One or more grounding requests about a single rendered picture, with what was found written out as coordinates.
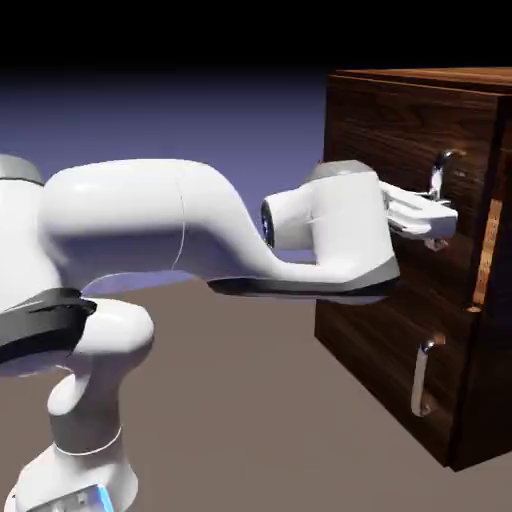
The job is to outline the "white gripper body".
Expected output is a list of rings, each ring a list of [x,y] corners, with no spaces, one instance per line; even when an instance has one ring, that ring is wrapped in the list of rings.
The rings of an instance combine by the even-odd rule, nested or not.
[[[379,182],[390,228],[404,238],[451,238],[458,212],[417,192]]]

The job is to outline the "dark wood cabinet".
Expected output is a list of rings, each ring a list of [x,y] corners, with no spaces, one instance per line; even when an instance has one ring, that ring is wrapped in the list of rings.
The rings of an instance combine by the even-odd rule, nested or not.
[[[512,90],[512,68],[338,70],[331,75],[496,94]],[[448,466],[457,471],[512,452],[512,119],[505,126],[488,219],[482,248],[490,267],[482,306],[453,303],[422,273],[408,274],[401,264],[400,283],[389,297],[445,301],[473,315]]]

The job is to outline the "dark wood cabinet door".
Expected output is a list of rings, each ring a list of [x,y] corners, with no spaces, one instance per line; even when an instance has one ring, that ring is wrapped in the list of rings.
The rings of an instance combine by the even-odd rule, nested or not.
[[[455,425],[473,315],[445,301],[398,297],[366,306],[319,301],[315,336],[441,465],[452,464]],[[416,353],[434,333],[445,344],[429,354],[425,390],[436,408],[410,409]]]
[[[384,181],[425,192],[433,164],[446,151],[441,195],[459,213],[456,235],[433,251],[399,236],[393,243],[404,272],[453,303],[480,307],[489,261],[482,244],[512,90],[496,94],[331,75],[327,80],[324,157],[356,159]]]

